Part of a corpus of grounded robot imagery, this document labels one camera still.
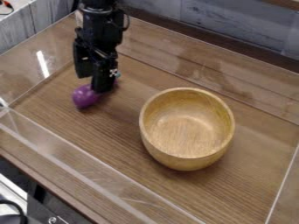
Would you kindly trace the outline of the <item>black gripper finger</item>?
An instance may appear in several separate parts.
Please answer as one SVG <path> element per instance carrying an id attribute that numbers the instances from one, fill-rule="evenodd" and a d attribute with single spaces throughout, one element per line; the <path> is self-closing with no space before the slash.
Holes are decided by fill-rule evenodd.
<path id="1" fill-rule="evenodd" d="M 117 77 L 117 60 L 100 59 L 92 65 L 90 88 L 97 93 L 108 92 Z"/>
<path id="2" fill-rule="evenodd" d="M 73 44 L 73 64 L 77 77 L 80 79 L 88 78 L 93 69 L 89 52 L 88 49 L 77 43 Z"/>

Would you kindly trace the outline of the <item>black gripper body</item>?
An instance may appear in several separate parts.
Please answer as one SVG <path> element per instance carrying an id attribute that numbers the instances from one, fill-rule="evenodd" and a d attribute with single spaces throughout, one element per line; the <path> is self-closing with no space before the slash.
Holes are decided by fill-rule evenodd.
<path id="1" fill-rule="evenodd" d="M 117 46 L 129 27 L 125 11 L 116 5 L 80 5 L 77 13 L 73 44 L 88 49 L 92 65 L 101 59 L 117 59 Z"/>

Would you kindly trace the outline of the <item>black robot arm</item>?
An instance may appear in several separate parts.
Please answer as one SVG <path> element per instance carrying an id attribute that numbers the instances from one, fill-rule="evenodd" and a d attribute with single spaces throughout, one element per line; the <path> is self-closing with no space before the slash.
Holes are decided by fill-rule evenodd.
<path id="1" fill-rule="evenodd" d="M 77 77 L 90 78 L 90 90 L 108 92 L 117 77 L 117 46 L 129 26 L 129 16 L 117 0 L 81 0 L 82 25 L 74 29 L 73 62 Z"/>

